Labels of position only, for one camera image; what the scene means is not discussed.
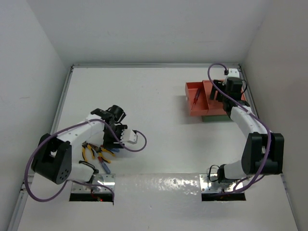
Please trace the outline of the salmon drawer box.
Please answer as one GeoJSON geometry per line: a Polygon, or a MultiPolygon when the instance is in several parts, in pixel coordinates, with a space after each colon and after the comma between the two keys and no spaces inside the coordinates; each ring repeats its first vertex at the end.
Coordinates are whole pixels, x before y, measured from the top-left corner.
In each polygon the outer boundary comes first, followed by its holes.
{"type": "MultiPolygon", "coordinates": [[[[209,106],[209,111],[206,115],[207,116],[208,115],[209,116],[229,115],[231,110],[224,110],[223,109],[223,102],[218,102],[216,100],[217,91],[216,91],[215,99],[214,100],[209,99],[211,89],[212,89],[212,83],[209,80],[204,80],[204,82],[205,82],[205,91],[206,91],[206,96],[207,96],[207,102],[208,102],[208,106],[209,106]]],[[[242,100],[245,100],[243,91],[242,91],[242,100]]]]}

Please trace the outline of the blue handled screwdriver top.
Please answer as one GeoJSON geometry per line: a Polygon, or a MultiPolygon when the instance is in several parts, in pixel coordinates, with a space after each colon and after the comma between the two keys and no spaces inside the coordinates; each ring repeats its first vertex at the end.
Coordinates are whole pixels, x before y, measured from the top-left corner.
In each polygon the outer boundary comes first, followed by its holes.
{"type": "Polygon", "coordinates": [[[193,103],[192,103],[192,108],[191,108],[191,111],[193,111],[197,101],[198,101],[198,98],[200,96],[200,93],[201,93],[201,88],[198,88],[197,91],[196,91],[196,94],[194,96],[194,99],[193,99],[193,103]]]}

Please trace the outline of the salmon pull-out drawer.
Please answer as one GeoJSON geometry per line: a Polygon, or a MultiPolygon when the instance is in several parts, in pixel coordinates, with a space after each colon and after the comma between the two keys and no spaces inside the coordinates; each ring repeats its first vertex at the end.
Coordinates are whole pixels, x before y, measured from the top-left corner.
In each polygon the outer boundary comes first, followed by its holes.
{"type": "Polygon", "coordinates": [[[209,111],[205,82],[186,82],[185,93],[189,116],[205,116],[209,111]]]}

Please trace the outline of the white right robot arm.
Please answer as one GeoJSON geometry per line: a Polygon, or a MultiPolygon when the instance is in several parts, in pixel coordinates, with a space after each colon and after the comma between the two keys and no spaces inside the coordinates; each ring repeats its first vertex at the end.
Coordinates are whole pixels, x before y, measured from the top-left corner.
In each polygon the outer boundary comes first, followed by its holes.
{"type": "Polygon", "coordinates": [[[223,103],[223,110],[246,137],[242,157],[217,170],[217,182],[227,183],[252,176],[282,174],[284,137],[266,128],[252,112],[250,104],[242,99],[243,81],[228,77],[213,80],[210,99],[223,103]]]}

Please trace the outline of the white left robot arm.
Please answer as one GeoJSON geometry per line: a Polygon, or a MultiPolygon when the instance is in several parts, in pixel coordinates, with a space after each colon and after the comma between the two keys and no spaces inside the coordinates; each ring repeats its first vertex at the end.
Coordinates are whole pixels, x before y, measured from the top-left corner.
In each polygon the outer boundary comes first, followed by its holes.
{"type": "Polygon", "coordinates": [[[103,133],[103,147],[120,149],[123,146],[121,135],[127,129],[122,125],[126,116],[124,110],[113,105],[107,110],[95,109],[78,126],[61,132],[55,137],[45,134],[39,142],[31,169],[46,179],[62,184],[67,180],[90,182],[98,171],[85,164],[81,157],[82,143],[94,135],[103,133]]]}

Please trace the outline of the green drawer box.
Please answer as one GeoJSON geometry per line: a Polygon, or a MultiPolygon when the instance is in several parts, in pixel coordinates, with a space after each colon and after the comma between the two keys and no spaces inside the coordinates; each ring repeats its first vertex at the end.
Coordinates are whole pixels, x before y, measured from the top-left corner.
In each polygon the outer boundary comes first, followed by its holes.
{"type": "Polygon", "coordinates": [[[206,116],[201,116],[202,121],[207,123],[207,122],[226,122],[226,121],[231,121],[231,119],[227,115],[206,115],[206,116]]]}

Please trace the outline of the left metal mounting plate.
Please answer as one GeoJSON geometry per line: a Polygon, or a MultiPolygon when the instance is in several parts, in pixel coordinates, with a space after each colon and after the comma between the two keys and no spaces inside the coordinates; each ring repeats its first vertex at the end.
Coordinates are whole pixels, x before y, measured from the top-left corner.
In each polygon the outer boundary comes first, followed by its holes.
{"type": "Polygon", "coordinates": [[[115,189],[115,179],[115,174],[97,174],[92,179],[92,183],[88,183],[94,186],[86,186],[86,183],[77,184],[73,182],[71,193],[90,193],[91,190],[94,193],[111,193],[115,189]]]}

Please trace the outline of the metal mounting plate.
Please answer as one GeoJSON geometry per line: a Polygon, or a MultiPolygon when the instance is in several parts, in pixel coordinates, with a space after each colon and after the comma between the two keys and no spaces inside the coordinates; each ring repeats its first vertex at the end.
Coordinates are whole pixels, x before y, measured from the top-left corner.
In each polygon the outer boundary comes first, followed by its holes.
{"type": "Polygon", "coordinates": [[[91,190],[94,193],[111,193],[115,189],[115,179],[115,174],[97,174],[92,179],[92,183],[88,183],[94,186],[86,186],[86,183],[77,184],[73,182],[71,193],[90,193],[91,190]]]}
{"type": "Polygon", "coordinates": [[[216,193],[230,193],[233,191],[233,188],[239,180],[231,182],[222,182],[218,183],[216,181],[217,174],[210,174],[210,176],[205,174],[199,174],[200,189],[201,193],[205,194],[216,194],[216,193]]]}

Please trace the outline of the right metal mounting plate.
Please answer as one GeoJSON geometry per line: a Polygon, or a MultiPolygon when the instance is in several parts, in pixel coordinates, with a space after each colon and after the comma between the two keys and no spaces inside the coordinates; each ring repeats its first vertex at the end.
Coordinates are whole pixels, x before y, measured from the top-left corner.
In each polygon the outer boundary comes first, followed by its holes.
{"type": "Polygon", "coordinates": [[[218,183],[216,181],[217,174],[210,174],[210,176],[205,174],[199,174],[200,189],[201,193],[205,194],[216,194],[216,193],[230,193],[233,191],[233,188],[239,180],[231,182],[222,182],[218,183]]]}

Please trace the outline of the blue handled screwdriver bottom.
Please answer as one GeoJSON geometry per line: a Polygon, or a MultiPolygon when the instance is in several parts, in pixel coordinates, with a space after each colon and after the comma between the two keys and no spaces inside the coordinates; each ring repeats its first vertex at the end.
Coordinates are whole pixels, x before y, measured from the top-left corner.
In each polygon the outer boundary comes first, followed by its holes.
{"type": "Polygon", "coordinates": [[[104,169],[104,171],[106,172],[106,174],[111,174],[111,170],[109,169],[109,167],[107,166],[107,164],[105,163],[105,161],[99,156],[98,160],[102,166],[102,168],[104,169]]]}

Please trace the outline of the yellow handled long-nose pliers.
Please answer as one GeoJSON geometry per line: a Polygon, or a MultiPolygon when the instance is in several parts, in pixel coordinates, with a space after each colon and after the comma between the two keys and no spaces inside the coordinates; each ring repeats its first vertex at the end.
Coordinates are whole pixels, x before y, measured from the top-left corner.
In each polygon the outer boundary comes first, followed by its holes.
{"type": "Polygon", "coordinates": [[[87,153],[90,153],[92,159],[95,159],[94,150],[89,143],[83,142],[81,147],[82,147],[82,158],[85,162],[88,162],[87,153]]]}

